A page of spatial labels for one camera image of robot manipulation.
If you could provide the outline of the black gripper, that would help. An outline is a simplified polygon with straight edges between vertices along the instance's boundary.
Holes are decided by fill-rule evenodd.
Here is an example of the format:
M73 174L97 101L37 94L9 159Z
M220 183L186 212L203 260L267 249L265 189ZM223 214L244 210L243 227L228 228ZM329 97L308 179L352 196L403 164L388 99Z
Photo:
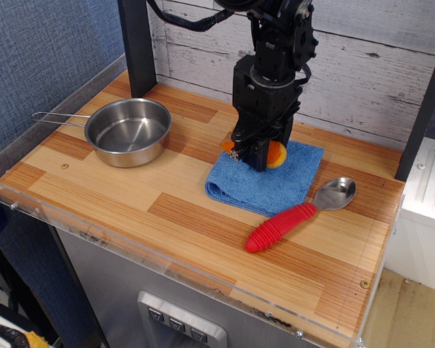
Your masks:
M246 55L233 70L233 106L239 118L231 140L233 157L257 172L267 169L270 140L287 145L302 87L294 82L281 88L261 86L252 78L255 57Z

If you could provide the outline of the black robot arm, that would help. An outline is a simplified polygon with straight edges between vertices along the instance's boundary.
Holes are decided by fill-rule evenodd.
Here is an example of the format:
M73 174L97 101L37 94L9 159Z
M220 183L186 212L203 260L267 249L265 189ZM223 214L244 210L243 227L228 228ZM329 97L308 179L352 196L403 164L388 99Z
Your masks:
M231 156L257 171L269 168L270 142L287 145L302 87L311 76L307 65L316 56L311 1L219 1L221 11L191 22L149 6L164 22L205 32L244 12L251 22L254 53L233 69L233 106L239 114Z

